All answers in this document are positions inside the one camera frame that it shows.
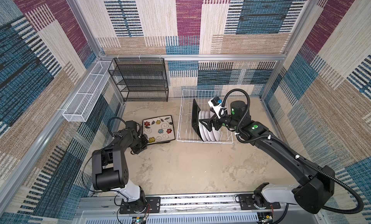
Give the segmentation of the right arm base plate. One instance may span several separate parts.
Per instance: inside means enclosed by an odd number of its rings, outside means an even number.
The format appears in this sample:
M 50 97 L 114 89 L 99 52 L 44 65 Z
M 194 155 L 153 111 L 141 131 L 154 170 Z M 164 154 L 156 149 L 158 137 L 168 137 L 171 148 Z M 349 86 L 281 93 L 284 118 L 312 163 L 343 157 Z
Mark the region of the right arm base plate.
M 279 202 L 269 203 L 260 195 L 255 194 L 239 194 L 235 197 L 235 201 L 240 205 L 242 210 L 258 210 L 258 209 L 280 209 Z

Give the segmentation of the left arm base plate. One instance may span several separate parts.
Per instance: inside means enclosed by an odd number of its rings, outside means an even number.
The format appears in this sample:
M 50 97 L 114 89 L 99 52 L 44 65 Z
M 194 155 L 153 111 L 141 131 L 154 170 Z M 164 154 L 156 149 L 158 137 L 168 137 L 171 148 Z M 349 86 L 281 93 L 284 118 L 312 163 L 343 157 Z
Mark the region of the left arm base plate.
M 161 205 L 160 197 L 146 197 L 133 202 L 121 202 L 119 214 L 149 214 L 159 213 Z

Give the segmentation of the black square plate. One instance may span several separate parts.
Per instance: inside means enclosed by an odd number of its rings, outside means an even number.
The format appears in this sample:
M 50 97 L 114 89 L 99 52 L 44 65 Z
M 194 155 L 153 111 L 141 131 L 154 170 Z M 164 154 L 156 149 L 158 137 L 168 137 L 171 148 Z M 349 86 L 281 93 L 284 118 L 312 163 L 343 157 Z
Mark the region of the black square plate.
M 193 128 L 193 130 L 195 131 L 195 133 L 198 135 L 198 137 L 201 138 L 201 141 L 203 141 L 202 139 L 202 136 L 201 136 L 201 132 L 200 132 L 200 128 L 199 128 L 199 112 L 200 112 L 200 108 L 196 102 L 196 99 L 193 99 L 193 102 L 192 102 L 192 114 L 191 114 L 191 126 Z
M 167 141 L 161 141 L 161 142 L 148 143 L 148 145 L 166 144 L 166 143 L 170 143 L 170 142 L 172 142 L 173 140 L 175 140 L 175 139 L 171 139 L 171 140 L 167 140 Z

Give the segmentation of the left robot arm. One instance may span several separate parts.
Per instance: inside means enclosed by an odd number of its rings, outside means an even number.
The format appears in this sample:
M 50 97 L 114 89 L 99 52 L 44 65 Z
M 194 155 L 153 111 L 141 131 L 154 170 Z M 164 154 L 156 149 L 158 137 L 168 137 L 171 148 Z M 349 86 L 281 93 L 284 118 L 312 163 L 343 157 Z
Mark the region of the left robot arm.
M 108 146 L 93 152 L 92 184 L 100 192 L 116 192 L 122 198 L 122 205 L 133 212 L 147 208 L 144 190 L 129 179 L 125 151 L 139 154 L 147 148 L 148 139 L 142 127 L 135 121 L 126 121 L 125 128 L 110 133 L 114 138 Z

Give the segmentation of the floral square plate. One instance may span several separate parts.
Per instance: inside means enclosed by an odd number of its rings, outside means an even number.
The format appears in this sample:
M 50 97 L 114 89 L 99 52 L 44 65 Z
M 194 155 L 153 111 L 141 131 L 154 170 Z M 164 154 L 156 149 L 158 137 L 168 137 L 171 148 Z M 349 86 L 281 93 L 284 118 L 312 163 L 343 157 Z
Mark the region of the floral square plate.
M 175 140 L 175 130 L 172 115 L 144 119 L 143 133 L 148 139 L 148 145 L 166 143 Z

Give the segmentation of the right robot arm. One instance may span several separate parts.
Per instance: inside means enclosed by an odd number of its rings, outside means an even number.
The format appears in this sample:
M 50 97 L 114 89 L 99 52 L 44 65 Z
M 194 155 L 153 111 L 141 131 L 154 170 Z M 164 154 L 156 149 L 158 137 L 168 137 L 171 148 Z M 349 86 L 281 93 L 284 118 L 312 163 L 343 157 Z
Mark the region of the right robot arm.
M 257 206 L 282 202 L 299 205 L 305 211 L 317 214 L 334 194 L 335 173 L 307 160 L 276 137 L 266 126 L 251 119 L 249 105 L 234 101 L 227 110 L 219 97 L 209 100 L 211 115 L 199 120 L 209 132 L 226 127 L 234 131 L 241 143 L 251 144 L 267 153 L 284 167 L 297 181 L 293 185 L 263 183 L 254 191 Z

